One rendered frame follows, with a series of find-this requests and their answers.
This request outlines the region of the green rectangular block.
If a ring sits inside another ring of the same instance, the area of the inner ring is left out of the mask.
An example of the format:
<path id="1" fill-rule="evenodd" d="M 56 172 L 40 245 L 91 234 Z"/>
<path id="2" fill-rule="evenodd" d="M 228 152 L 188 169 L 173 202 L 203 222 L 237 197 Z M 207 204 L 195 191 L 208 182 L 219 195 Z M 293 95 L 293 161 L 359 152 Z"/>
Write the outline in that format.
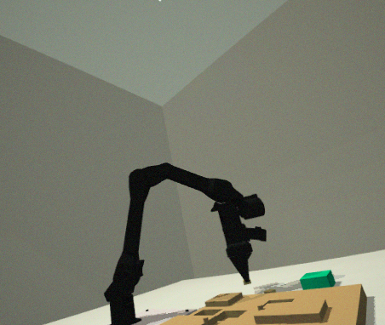
<path id="1" fill-rule="evenodd" d="M 331 288 L 335 285 L 335 278 L 331 270 L 306 273 L 300 279 L 303 290 L 312 288 Z"/>

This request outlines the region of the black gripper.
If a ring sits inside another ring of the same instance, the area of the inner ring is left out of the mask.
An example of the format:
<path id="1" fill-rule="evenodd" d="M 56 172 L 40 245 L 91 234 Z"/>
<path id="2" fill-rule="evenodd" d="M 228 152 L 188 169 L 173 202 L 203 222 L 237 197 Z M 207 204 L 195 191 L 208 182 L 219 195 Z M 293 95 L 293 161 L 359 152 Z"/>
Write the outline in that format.
<path id="1" fill-rule="evenodd" d="M 245 282 L 249 282 L 248 259 L 253 249 L 247 239 L 243 238 L 241 220 L 226 223 L 222 229 L 227 241 L 226 253 L 235 268 L 238 270 Z"/>

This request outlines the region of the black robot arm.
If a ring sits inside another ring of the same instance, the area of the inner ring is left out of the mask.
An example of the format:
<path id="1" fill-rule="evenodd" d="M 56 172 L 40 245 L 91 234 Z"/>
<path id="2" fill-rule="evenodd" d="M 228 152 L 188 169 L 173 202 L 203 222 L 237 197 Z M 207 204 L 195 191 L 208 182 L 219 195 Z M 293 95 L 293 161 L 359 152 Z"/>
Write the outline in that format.
<path id="1" fill-rule="evenodd" d="M 205 178 L 167 162 L 130 172 L 130 205 L 123 252 L 114 271 L 113 282 L 104 293 L 106 302 L 110 302 L 110 325 L 133 325 L 141 321 L 135 315 L 132 293 L 143 276 L 144 260 L 139 259 L 139 246 L 144 202 L 150 188 L 166 179 L 201 191 L 214 200 L 211 212 L 218 211 L 222 225 L 241 220 L 240 217 L 247 220 L 265 214 L 264 204 L 256 194 L 244 197 L 227 180 Z M 243 238 L 248 242 L 250 239 L 267 240 L 267 230 L 257 226 L 247 228 L 244 223 L 242 225 Z"/>

